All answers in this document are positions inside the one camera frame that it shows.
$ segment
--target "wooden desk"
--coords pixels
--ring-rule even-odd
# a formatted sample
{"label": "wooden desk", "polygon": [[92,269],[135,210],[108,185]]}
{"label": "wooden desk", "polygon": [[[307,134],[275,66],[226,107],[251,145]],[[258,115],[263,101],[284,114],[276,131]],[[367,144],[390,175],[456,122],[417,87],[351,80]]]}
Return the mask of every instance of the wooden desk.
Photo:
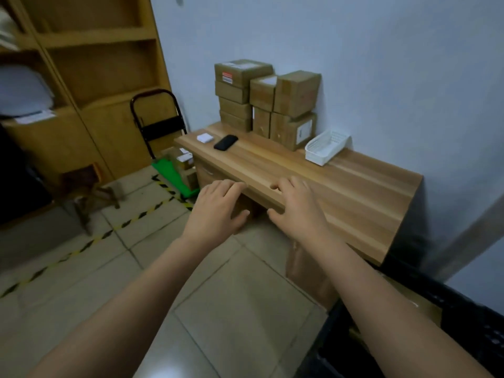
{"label": "wooden desk", "polygon": [[[196,136],[210,133],[203,144]],[[214,144],[227,134],[239,140],[222,152]],[[324,167],[305,160],[304,150],[291,152],[280,144],[232,127],[211,126],[175,142],[233,180],[249,185],[246,195],[263,206],[284,207],[281,193],[270,184],[281,176],[304,178],[317,195],[332,229],[362,257],[380,265],[399,229],[422,175],[348,149]]]}

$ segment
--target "tile floor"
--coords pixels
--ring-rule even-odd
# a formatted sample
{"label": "tile floor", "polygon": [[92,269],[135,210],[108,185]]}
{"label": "tile floor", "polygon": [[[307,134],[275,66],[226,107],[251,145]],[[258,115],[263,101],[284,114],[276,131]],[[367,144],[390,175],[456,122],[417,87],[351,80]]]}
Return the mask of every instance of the tile floor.
{"label": "tile floor", "polygon": [[[95,235],[168,197],[147,167],[112,186],[121,209],[92,216]],[[0,371],[24,376],[167,248],[189,212],[173,200],[109,238],[48,269],[0,299]],[[80,234],[0,274],[0,292],[90,240]],[[326,313],[284,277],[290,241],[267,217],[246,225],[192,274],[168,313],[136,377],[289,378]]]}

